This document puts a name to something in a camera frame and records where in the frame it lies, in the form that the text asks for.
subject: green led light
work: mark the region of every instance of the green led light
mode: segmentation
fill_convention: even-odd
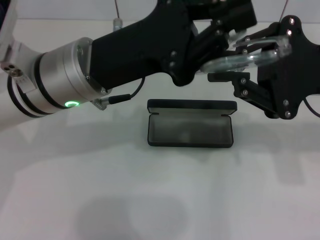
[[[64,105],[67,108],[72,108],[72,107],[76,107],[79,106],[80,103],[76,102],[76,101],[67,101]]]

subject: black stripe band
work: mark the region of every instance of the black stripe band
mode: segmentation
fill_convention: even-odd
[[[57,103],[50,95],[49,93],[47,92],[45,86],[43,85],[42,83],[42,80],[41,80],[41,76],[40,76],[40,62],[41,62],[41,59],[42,57],[44,56],[45,54],[42,54],[41,56],[39,56],[37,58],[37,60],[35,61],[34,63],[34,79],[35,79],[35,82],[36,84],[38,85],[38,88],[40,90],[40,92],[42,93],[42,95],[44,96],[44,98],[54,107],[56,107],[57,109],[68,109],[68,107],[65,107],[65,106],[61,106],[59,103]]]
[[[12,78],[9,76],[8,77],[8,84],[7,84],[7,88],[8,88],[8,93],[10,95],[10,98],[12,100],[12,102],[14,103],[14,105],[25,115],[27,115],[30,118],[34,118],[34,119],[39,119],[42,118],[42,116],[36,116],[31,114],[30,112],[28,112],[26,109],[24,109],[23,106],[21,106],[20,102],[18,101],[14,89],[12,87]]]
[[[19,94],[22,98],[22,100],[24,101],[25,105],[27,105],[32,111],[34,111],[37,114],[41,114],[41,115],[51,115],[52,113],[47,113],[44,111],[41,111],[39,108],[37,108],[28,98],[28,96],[21,90],[21,88],[19,87],[19,85],[17,85]]]

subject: white table surface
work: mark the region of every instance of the white table surface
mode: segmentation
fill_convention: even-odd
[[[303,28],[320,43],[320,25]],[[21,20],[15,36],[44,52],[111,30],[103,21]],[[205,76],[179,88],[159,73],[107,111],[86,103],[1,132],[0,239],[320,239],[320,119],[304,104],[294,120],[268,119],[233,91]],[[237,101],[234,146],[150,147],[147,101],[158,98]],[[319,97],[310,103],[320,111]]]

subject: white background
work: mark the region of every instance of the white background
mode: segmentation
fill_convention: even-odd
[[[121,18],[137,21],[148,16],[156,0],[118,0]],[[286,0],[252,0],[259,22],[277,22]],[[18,0],[18,13],[24,19],[113,20],[114,0]],[[297,15],[304,23],[320,23],[319,0],[289,0],[286,15]]]
[[[318,24],[303,29],[320,43]],[[111,31],[109,21],[20,20],[15,36],[46,52]],[[153,98],[236,100],[234,146],[148,146]],[[310,103],[320,111],[319,97]],[[86,103],[0,133],[0,239],[318,240],[319,139],[304,104],[294,120],[272,120],[235,99],[230,83],[197,76],[176,87],[154,74],[134,100],[107,111]]]

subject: case lid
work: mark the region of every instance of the case lid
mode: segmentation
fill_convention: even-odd
[[[148,143],[154,147],[230,148],[235,101],[150,99]]]

